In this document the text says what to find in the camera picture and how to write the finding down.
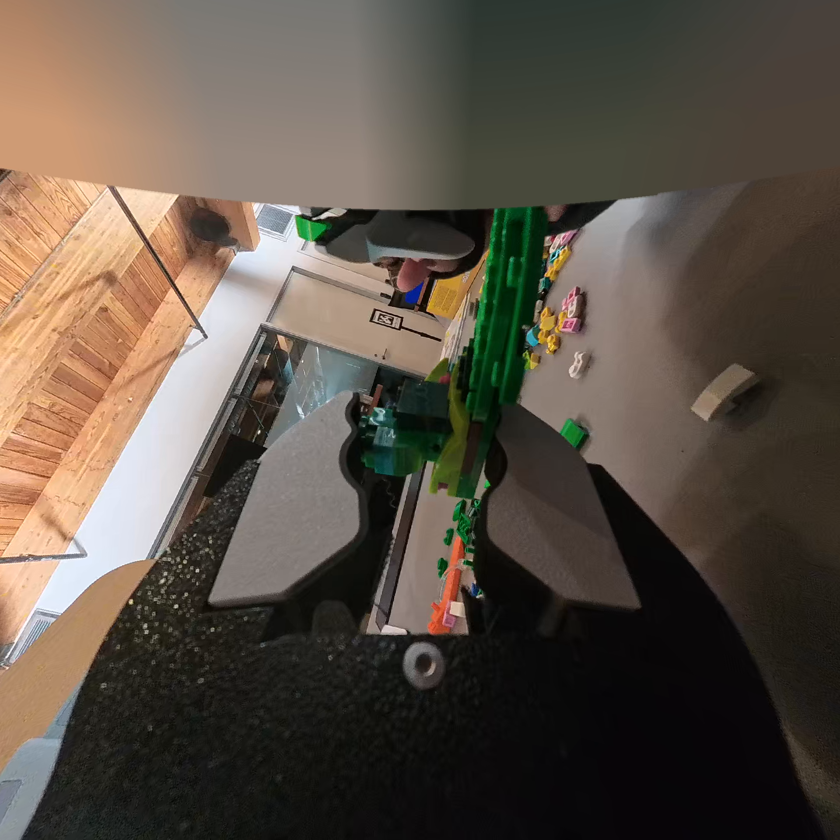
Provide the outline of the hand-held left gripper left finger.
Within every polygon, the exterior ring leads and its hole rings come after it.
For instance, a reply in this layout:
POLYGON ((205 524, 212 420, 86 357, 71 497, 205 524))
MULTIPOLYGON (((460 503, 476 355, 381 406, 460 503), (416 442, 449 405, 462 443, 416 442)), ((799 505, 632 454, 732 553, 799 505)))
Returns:
POLYGON ((288 601, 361 544, 366 499, 351 466, 360 406, 357 392, 340 392, 260 457, 208 596, 211 607, 288 601))

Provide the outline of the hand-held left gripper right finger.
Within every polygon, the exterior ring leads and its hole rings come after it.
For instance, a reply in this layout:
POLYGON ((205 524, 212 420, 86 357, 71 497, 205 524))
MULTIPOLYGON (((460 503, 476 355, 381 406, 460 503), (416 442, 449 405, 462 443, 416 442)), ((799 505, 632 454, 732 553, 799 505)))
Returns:
POLYGON ((557 430, 522 405, 504 406, 486 467, 475 634, 556 637, 571 609, 640 610, 590 468, 557 430))

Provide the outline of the green lego baseplate build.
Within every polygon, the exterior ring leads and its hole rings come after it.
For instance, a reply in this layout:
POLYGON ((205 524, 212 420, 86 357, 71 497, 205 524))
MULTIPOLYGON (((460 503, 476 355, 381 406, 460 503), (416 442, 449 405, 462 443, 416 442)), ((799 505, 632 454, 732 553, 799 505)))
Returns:
POLYGON ((360 418, 365 468, 404 478, 432 465, 432 492, 475 495, 502 409, 522 388, 548 224, 538 206, 495 211, 472 338, 426 380, 406 381, 394 406, 360 418))

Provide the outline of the pile of green lego pieces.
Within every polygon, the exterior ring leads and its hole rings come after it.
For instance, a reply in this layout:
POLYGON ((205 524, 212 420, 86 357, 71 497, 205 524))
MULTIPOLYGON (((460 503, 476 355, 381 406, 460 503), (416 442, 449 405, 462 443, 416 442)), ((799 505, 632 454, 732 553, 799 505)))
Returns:
POLYGON ((444 555, 436 561, 438 598, 455 599, 462 585, 473 596, 481 594, 476 582, 476 526, 482 499, 472 498, 456 503, 453 523, 444 536, 444 555))

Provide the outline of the orange lego piece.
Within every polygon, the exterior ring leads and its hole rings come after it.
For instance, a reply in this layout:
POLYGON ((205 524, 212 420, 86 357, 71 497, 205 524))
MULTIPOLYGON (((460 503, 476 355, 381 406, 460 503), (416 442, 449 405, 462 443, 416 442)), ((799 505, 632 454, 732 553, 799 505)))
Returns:
POLYGON ((432 615, 427 623, 431 635, 450 634, 464 613, 459 601, 461 570, 455 569, 446 575, 439 597, 432 604, 432 615))

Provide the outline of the pile of pastel lego pieces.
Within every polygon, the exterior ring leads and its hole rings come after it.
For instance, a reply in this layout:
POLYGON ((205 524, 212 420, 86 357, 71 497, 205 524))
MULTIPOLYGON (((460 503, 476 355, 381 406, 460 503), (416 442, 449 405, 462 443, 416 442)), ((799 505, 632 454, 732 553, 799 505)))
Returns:
POLYGON ((562 269, 572 256, 574 242, 581 233, 582 229, 577 228, 545 239, 533 321, 525 332, 525 350, 522 354, 525 371, 533 371, 539 366, 541 352, 555 355, 560 350, 564 335, 582 331, 585 299, 580 287, 572 287, 556 306, 547 303, 562 269))

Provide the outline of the white curved lego brick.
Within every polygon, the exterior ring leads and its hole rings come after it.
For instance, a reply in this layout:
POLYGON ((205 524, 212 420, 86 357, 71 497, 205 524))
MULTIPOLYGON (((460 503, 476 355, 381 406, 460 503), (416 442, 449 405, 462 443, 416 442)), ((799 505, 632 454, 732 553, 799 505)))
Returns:
POLYGON ((757 374, 741 364, 730 364, 698 395, 691 412, 704 422, 729 413, 737 400, 760 382, 757 374))

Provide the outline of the yellow cardboard box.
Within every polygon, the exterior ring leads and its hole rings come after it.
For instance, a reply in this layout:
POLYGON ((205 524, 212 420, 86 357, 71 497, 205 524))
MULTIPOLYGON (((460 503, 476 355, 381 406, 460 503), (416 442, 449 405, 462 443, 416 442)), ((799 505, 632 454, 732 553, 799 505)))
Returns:
POLYGON ((483 255, 479 263, 470 271, 459 276, 436 279, 426 304, 426 313, 436 319, 449 321, 456 319, 462 304, 473 288, 480 288, 485 275, 486 262, 487 256, 483 255))

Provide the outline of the black ceiling dome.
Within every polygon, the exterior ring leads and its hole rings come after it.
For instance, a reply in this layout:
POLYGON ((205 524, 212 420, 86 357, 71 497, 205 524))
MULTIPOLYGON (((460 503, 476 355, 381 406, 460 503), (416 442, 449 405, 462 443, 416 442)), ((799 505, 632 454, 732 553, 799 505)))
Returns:
POLYGON ((232 235, 227 219, 207 207, 198 206, 190 216, 188 226, 192 235, 204 243, 219 248, 238 248, 238 240, 232 235))

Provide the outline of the glass partition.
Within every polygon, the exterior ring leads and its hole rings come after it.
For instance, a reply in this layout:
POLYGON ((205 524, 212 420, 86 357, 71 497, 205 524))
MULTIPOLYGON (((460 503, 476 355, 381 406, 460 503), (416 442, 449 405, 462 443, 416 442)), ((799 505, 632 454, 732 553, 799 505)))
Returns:
POLYGON ((257 456, 316 408, 344 391, 368 403, 389 403, 399 384, 420 378, 392 364, 261 325, 152 542, 151 558, 158 558, 202 512, 212 491, 242 460, 257 456))

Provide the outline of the black metal rod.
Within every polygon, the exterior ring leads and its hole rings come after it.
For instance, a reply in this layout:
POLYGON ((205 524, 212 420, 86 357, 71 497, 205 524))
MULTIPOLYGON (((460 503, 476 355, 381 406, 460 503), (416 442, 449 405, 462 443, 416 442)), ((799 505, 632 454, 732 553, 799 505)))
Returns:
POLYGON ((1 557, 1 565, 11 564, 34 564, 42 562, 59 562, 63 560, 84 560, 88 552, 76 541, 71 541, 71 548, 81 549, 80 551, 63 551, 58 553, 23 553, 1 557))
POLYGON ((174 291, 174 294, 178 301, 181 303, 183 309, 185 310, 186 314, 188 315, 189 319, 192 322, 194 330, 198 331, 201 335, 203 340, 208 340, 208 333, 200 323, 199 318, 197 317, 196 313, 194 312, 193 308, 187 302, 185 296, 183 295, 181 289, 175 282, 175 279, 172 277, 171 272, 167 268, 165 262, 163 261, 162 257, 159 255, 158 251, 153 247, 151 240, 144 232, 142 226, 140 225, 138 219, 134 215, 133 211, 129 207, 129 205, 125 202, 123 196, 119 192, 119 189, 114 185, 107 185, 108 191, 112 195, 115 203, 118 205, 119 209, 122 210, 124 216, 126 216, 129 224, 135 231, 135 233, 140 238, 141 244, 147 251, 147 253, 152 258, 153 262, 157 265, 158 269, 161 271, 164 279, 166 280, 169 287, 174 291))

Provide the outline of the round wooden board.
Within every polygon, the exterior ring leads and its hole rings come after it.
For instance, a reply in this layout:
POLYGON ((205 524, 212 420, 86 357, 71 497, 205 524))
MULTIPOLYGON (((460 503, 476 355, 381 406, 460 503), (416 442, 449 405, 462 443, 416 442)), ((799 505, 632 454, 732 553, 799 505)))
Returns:
POLYGON ((92 660, 154 560, 127 563, 94 581, 1 676, 1 768, 39 739, 92 660))

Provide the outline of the grey wall vent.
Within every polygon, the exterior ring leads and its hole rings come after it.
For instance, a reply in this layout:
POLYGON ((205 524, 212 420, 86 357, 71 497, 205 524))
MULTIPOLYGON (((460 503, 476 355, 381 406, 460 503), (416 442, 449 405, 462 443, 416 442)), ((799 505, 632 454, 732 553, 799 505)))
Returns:
POLYGON ((12 643, 1 646, 1 669, 9 668, 60 617, 59 612, 36 608, 12 643))

